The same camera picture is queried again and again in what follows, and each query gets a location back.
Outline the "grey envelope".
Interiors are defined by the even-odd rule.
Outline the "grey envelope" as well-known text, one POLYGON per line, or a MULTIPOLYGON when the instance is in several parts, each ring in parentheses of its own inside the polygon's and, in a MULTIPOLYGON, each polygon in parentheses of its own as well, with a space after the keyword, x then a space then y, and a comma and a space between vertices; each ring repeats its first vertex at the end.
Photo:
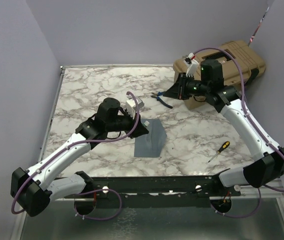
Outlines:
POLYGON ((135 139, 134 156, 136 158, 157 158, 165 145, 167 134, 159 119, 142 119, 148 121, 148 134, 135 139))

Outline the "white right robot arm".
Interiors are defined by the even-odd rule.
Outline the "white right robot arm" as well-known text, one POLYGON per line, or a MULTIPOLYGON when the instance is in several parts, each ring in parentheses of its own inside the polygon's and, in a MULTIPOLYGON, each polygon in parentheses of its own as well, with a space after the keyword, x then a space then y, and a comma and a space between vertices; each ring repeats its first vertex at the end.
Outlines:
POLYGON ((224 84, 222 65, 217 60, 204 60, 200 63, 200 70, 200 80, 180 73, 176 82, 163 96, 178 100, 205 97, 206 102, 232 124, 254 160, 250 165, 220 173, 219 179, 211 183, 212 192, 222 196, 234 185, 259 188, 282 176, 284 147, 273 140, 256 122, 236 88, 224 84))

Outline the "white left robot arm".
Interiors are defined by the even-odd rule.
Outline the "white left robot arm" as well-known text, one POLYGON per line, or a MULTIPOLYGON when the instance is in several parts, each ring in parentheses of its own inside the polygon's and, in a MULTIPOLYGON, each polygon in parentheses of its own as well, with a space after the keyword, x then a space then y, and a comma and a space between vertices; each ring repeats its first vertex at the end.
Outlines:
POLYGON ((13 204, 19 204, 30 217, 43 212, 50 202, 70 195, 89 196, 97 185, 86 173, 79 171, 70 177, 58 175, 99 143, 111 143, 108 134, 125 132, 131 139, 148 134, 139 111, 144 106, 132 96, 125 107, 115 98, 105 98, 97 113, 82 122, 55 152, 26 170, 17 168, 11 176, 10 194, 13 204))

